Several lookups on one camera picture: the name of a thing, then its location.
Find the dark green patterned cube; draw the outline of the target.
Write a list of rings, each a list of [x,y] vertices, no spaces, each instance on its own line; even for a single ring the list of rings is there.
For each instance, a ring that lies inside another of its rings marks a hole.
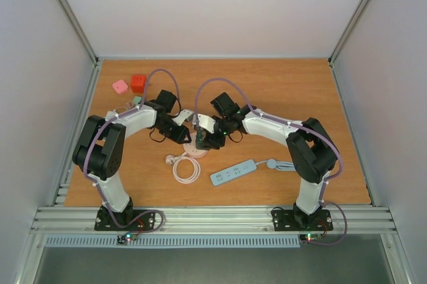
[[[204,130],[196,131],[196,136],[195,136],[196,149],[204,150],[204,151],[209,150],[209,145],[206,143],[205,138],[206,138],[206,131]]]

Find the pink round socket hub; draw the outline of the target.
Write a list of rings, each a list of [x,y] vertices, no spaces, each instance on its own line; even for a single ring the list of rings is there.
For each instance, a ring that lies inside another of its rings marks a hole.
[[[204,157],[208,153],[208,150],[198,149],[196,147],[196,135],[196,132],[190,133],[191,141],[183,144],[183,150],[186,156],[199,159]]]

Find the light blue power strip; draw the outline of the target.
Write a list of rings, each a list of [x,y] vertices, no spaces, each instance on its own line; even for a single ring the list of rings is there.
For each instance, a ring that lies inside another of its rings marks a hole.
[[[249,159],[247,161],[238,163],[227,169],[223,169],[216,173],[213,173],[209,176],[212,185],[217,187],[219,185],[223,185],[224,183],[233,181],[239,177],[247,175],[249,173],[254,172],[257,169],[257,165],[253,159]]]

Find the green small plug charger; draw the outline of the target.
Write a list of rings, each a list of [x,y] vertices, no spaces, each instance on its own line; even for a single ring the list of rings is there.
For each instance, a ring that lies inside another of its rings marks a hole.
[[[142,97],[140,97],[140,96],[135,96],[135,97],[133,98],[133,104],[134,104],[134,105],[138,105],[138,104],[140,104],[140,103],[141,103],[141,100],[142,100]]]

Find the red cube plug adapter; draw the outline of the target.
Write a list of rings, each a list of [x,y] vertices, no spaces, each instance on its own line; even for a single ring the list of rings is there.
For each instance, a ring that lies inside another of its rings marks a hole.
[[[143,94],[147,82],[147,76],[144,74],[134,74],[131,76],[130,87],[133,93]]]

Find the white USB wall charger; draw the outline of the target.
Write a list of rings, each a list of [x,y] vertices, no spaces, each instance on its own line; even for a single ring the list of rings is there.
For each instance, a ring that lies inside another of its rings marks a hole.
[[[116,119],[117,118],[118,113],[116,111],[108,111],[105,119],[106,120],[110,120],[110,119]]]

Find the pink cube plug adapter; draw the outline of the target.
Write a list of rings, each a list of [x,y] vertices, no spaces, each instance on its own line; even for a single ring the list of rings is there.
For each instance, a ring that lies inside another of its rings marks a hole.
[[[123,79],[120,79],[112,84],[112,88],[118,95],[122,95],[128,91],[129,86]]]

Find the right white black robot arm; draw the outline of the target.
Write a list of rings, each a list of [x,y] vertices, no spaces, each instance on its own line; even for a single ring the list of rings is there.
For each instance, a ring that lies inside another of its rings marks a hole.
[[[343,161],[335,144],[322,124],[310,117],[294,121],[271,115],[252,105],[240,107],[227,93],[211,101],[217,116],[196,113],[196,146],[199,149],[220,149],[226,137],[235,132],[257,135],[288,148],[300,176],[300,190],[293,204],[291,218],[300,229],[317,222],[328,180],[337,177]]]

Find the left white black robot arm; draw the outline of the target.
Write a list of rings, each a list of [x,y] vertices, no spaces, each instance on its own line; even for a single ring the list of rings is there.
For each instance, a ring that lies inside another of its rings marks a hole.
[[[172,115],[176,103],[179,103],[177,96],[162,90],[156,99],[142,100],[123,113],[112,111],[106,117],[92,115],[87,118],[72,161],[93,183],[101,197],[99,219],[102,223],[128,229],[138,218],[119,176],[128,137],[144,129],[154,129],[180,145],[191,141],[184,123],[192,119],[193,111],[180,109],[178,114]]]

